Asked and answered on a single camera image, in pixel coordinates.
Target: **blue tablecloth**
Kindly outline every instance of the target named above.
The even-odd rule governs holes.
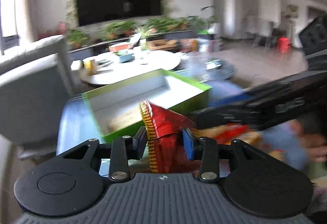
[[[246,98],[242,89],[229,81],[209,82],[208,84],[213,87],[210,90],[208,106],[222,106]],[[63,111],[57,155],[90,138],[98,138],[101,143],[105,142],[83,99],[81,96],[77,96],[67,103]],[[296,169],[302,169],[307,163],[305,151],[299,146],[298,140],[292,134],[287,123],[263,131],[263,143],[271,145],[274,149],[284,150],[286,163]],[[108,174],[106,163],[101,165],[100,174]]]

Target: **white round table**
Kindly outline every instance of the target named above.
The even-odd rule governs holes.
[[[143,55],[143,59],[103,67],[95,75],[88,75],[83,68],[81,79],[91,85],[109,85],[154,70],[173,70],[180,63],[180,57],[166,50],[155,50]]]

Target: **red plastic stool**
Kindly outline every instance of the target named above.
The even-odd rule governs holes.
[[[280,50],[282,53],[287,53],[291,50],[291,43],[288,38],[280,37],[277,44],[277,50]]]

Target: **hand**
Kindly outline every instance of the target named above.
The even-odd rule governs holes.
[[[292,120],[290,127],[300,140],[300,145],[307,151],[310,161],[325,162],[327,160],[326,137],[320,134],[304,134],[303,126],[297,120]]]

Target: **gray ribbed surface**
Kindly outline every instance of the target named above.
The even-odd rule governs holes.
[[[194,180],[191,174],[136,174],[115,184],[93,208],[61,220],[23,215],[17,224],[310,224],[298,215],[286,220],[264,220],[248,215],[225,200],[215,185]]]

